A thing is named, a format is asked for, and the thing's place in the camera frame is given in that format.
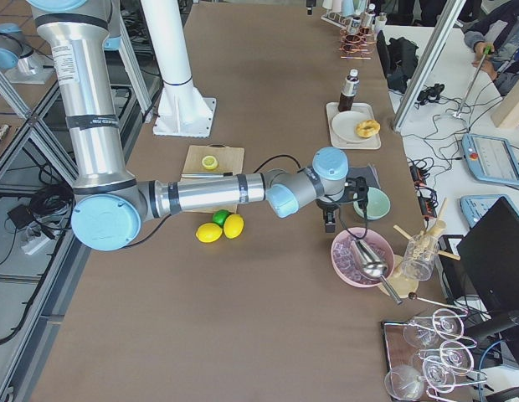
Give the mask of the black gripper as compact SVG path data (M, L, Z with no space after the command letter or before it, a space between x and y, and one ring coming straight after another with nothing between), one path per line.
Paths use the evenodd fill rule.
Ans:
M330 195L326 195L323 198L316 200L316 205L322 211L322 218L324 222L324 228L326 233L334 233L336 229L335 212L338 211L338 216L341 214L341 207L343 204L357 205L363 213L365 222L364 233L367 233L368 228L368 216L367 216L367 204L368 204L368 185L364 177L359 176L356 178L346 178L344 184L344 191L338 199L334 199Z
M315 0L306 0L306 12L308 15L313 14L314 7L315 7Z

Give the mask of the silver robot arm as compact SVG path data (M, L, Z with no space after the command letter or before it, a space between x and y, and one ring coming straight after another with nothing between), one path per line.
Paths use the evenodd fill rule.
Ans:
M140 182L126 168L119 121L110 92L104 45L113 40L116 1L34 1L38 34L49 43L79 175L71 226L94 250L136 242L144 222L183 211L267 201L280 217L310 203L335 208L367 204L364 178L350 178L346 154L317 151L297 173L235 174L185 182Z
M141 1L120 1L122 17L140 14ZM193 3L199 1L177 1L182 23L188 19ZM221 1L230 3L273 3L295 5L304 1ZM40 53L29 44L22 29L15 23L0 23L0 70L12 83L45 84L51 76L51 56Z

